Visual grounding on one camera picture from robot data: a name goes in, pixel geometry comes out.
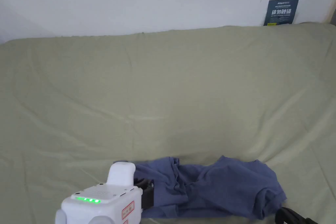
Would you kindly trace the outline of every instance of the black clamp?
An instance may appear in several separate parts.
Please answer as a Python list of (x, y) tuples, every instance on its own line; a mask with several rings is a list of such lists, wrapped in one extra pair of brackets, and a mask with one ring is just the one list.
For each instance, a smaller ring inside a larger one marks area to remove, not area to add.
[(134, 179), (134, 185), (142, 189), (141, 208), (154, 206), (154, 182), (149, 179)]

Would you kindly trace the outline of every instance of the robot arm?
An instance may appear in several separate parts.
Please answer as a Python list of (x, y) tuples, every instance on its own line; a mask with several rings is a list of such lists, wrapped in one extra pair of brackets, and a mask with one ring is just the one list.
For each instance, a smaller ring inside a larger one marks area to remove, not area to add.
[(139, 224), (143, 209), (154, 204), (153, 182), (134, 180), (133, 163), (114, 163), (106, 183), (64, 199), (55, 224)]

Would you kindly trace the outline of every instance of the white knob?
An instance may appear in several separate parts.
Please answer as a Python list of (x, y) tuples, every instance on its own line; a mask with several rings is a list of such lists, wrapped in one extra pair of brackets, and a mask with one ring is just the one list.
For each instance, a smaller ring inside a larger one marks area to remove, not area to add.
[(136, 166), (133, 163), (117, 162), (111, 165), (106, 184), (132, 186), (134, 185), (134, 172)]

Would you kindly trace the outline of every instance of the dark blue sign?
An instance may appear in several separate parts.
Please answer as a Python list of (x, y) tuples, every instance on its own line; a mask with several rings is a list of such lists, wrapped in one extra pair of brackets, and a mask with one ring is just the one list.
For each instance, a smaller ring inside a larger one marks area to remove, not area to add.
[(292, 24), (299, 0), (269, 0), (264, 26)]

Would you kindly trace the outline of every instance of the sage green fabric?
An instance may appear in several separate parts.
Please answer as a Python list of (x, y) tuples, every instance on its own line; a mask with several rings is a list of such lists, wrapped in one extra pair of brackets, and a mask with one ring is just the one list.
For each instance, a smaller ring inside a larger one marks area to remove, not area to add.
[(336, 27), (310, 23), (0, 45), (1, 223), (53, 223), (115, 160), (221, 155), (265, 162), (285, 206), (334, 223), (335, 40)]

